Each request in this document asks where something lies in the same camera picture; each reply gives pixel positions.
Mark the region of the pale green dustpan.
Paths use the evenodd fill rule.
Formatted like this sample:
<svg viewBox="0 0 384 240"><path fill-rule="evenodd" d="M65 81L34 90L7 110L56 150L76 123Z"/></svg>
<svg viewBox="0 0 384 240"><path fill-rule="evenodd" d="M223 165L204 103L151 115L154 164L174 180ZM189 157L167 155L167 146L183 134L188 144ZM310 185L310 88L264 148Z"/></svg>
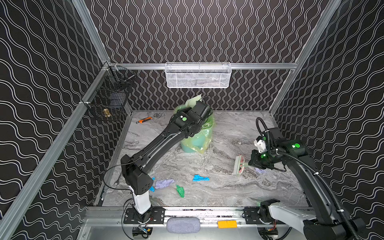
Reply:
<svg viewBox="0 0 384 240"><path fill-rule="evenodd" d="M187 108L193 108L197 104L197 102L200 101L201 99L202 99L202 95L197 95L191 99L188 99L185 103L185 106Z"/></svg>

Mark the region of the green paper scrap front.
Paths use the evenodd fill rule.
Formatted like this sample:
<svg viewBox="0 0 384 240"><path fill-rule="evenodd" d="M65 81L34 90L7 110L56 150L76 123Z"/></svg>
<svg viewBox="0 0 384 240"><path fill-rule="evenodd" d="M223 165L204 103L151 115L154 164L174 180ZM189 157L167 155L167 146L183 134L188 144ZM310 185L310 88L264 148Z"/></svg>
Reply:
<svg viewBox="0 0 384 240"><path fill-rule="evenodd" d="M179 185L176 185L176 190L181 198L185 197L185 189Z"/></svg>

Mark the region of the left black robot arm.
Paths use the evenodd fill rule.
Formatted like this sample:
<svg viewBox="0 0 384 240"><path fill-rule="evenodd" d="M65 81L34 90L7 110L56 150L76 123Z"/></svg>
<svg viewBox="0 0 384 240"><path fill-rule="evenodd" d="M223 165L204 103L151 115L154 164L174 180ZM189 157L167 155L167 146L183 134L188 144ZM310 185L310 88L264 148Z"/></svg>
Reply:
<svg viewBox="0 0 384 240"><path fill-rule="evenodd" d="M139 223L147 223L152 213L149 190L154 180L148 173L174 145L198 134L212 114L211 107L202 101L197 101L194 107L178 110L166 128L145 148L131 157L122 157L122 175L132 192L134 213Z"/></svg>

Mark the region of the green bin with bag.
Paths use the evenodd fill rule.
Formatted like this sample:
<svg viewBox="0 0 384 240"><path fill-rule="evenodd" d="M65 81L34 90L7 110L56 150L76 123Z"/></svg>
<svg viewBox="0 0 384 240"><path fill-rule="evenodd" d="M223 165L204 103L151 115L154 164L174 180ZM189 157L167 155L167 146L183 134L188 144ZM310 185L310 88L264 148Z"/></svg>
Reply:
<svg viewBox="0 0 384 240"><path fill-rule="evenodd" d="M181 141L181 148L185 153L204 154L213 140L213 132L216 126L214 114L208 117L202 125L199 133Z"/></svg>

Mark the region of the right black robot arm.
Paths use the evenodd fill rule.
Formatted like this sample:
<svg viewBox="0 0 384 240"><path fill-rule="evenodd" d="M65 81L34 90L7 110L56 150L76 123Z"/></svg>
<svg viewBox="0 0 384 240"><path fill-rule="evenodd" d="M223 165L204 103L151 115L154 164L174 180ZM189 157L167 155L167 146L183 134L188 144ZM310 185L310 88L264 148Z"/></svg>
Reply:
<svg viewBox="0 0 384 240"><path fill-rule="evenodd" d="M268 128L256 118L260 136L252 151L249 166L285 173L292 171L314 213L306 214L282 204L277 199L260 203L258 215L263 224L282 222L307 240L358 240L366 225L361 218L351 217L336 193L324 180L307 146L301 140L286 140L278 128Z"/></svg>

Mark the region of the pale green brush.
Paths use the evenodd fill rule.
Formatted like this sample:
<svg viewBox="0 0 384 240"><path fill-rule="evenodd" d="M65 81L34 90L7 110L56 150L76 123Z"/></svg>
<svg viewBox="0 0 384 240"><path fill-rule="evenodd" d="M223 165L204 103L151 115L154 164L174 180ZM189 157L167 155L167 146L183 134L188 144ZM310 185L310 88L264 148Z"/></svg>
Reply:
<svg viewBox="0 0 384 240"><path fill-rule="evenodd" d="M249 167L243 155L239 155L235 159L233 175L241 175L244 170Z"/></svg>

